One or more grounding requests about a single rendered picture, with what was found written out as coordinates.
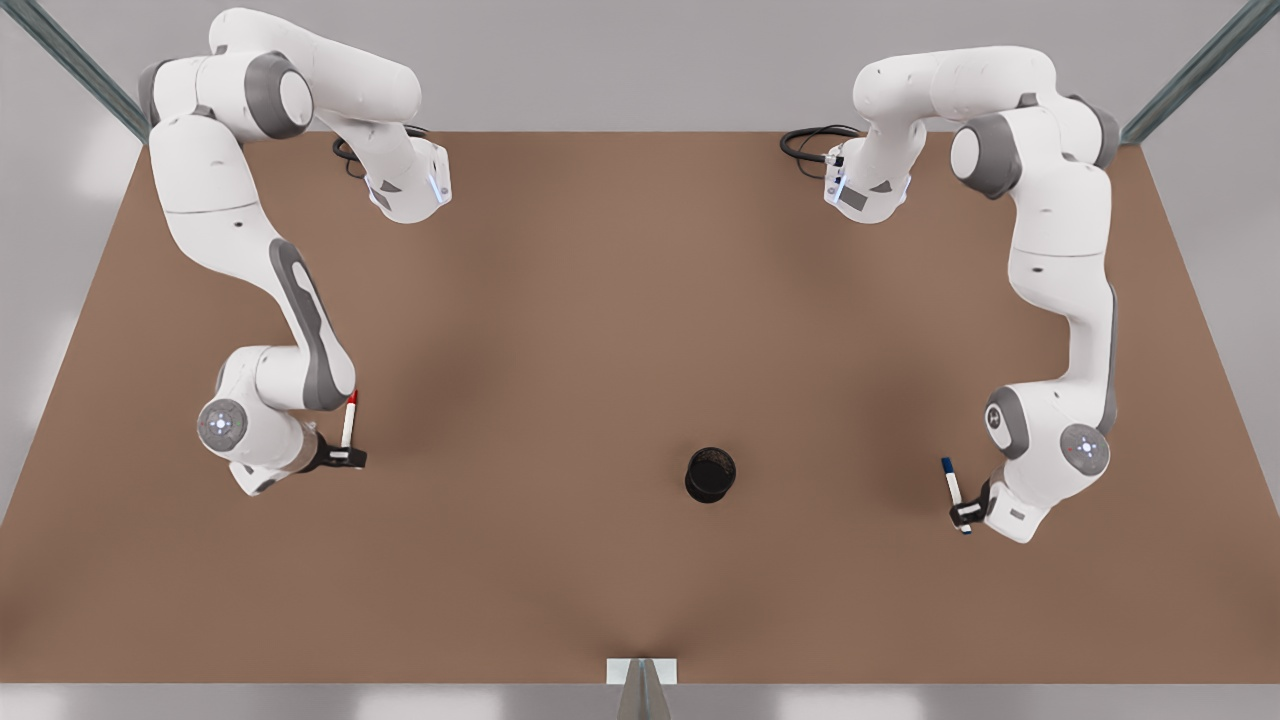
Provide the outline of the white marker with blue cap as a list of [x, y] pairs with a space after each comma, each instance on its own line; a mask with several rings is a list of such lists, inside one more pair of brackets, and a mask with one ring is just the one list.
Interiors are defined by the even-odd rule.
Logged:
[[948, 493], [951, 500], [951, 509], [948, 510], [948, 516], [956, 530], [961, 532], [964, 536], [970, 536], [972, 527], [966, 523], [966, 518], [970, 511], [966, 510], [968, 503], [963, 498], [963, 492], [957, 482], [957, 475], [954, 470], [952, 460], [950, 457], [943, 456], [941, 459], [941, 465], [943, 469], [943, 475], [948, 487]]

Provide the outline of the black cylindrical cup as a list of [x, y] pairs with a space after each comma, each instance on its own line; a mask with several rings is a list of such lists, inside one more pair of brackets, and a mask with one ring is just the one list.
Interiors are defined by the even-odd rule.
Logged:
[[717, 447], [698, 450], [689, 460], [685, 474], [687, 493], [700, 503], [714, 503], [723, 498], [736, 479], [732, 457]]

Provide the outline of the silver frame post with foot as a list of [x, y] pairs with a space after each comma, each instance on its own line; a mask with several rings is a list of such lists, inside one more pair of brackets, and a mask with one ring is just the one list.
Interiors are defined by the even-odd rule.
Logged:
[[671, 720], [664, 688], [678, 682], [676, 659], [608, 659], [605, 683], [622, 685], [617, 720]]

